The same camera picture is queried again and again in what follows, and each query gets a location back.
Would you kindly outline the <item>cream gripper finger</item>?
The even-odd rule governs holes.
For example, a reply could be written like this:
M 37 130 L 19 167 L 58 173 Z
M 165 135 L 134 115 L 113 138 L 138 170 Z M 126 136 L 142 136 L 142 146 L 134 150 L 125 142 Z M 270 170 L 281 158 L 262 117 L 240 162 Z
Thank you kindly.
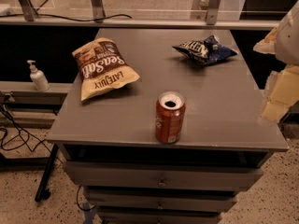
M 253 50 L 261 54 L 275 54 L 277 32 L 278 28 L 274 27 L 264 39 L 254 45 Z
M 299 66 L 287 64 L 280 72 L 272 71 L 263 94 L 260 117 L 279 123 L 299 101 Z

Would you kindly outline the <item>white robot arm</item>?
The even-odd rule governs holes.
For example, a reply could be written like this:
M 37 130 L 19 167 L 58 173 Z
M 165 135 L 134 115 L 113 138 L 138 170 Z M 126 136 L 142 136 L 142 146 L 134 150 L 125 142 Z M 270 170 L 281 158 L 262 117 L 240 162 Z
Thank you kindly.
M 279 123 L 299 101 L 299 1 L 253 50 L 274 54 L 286 64 L 281 72 L 268 77 L 261 112 L 263 119 Z

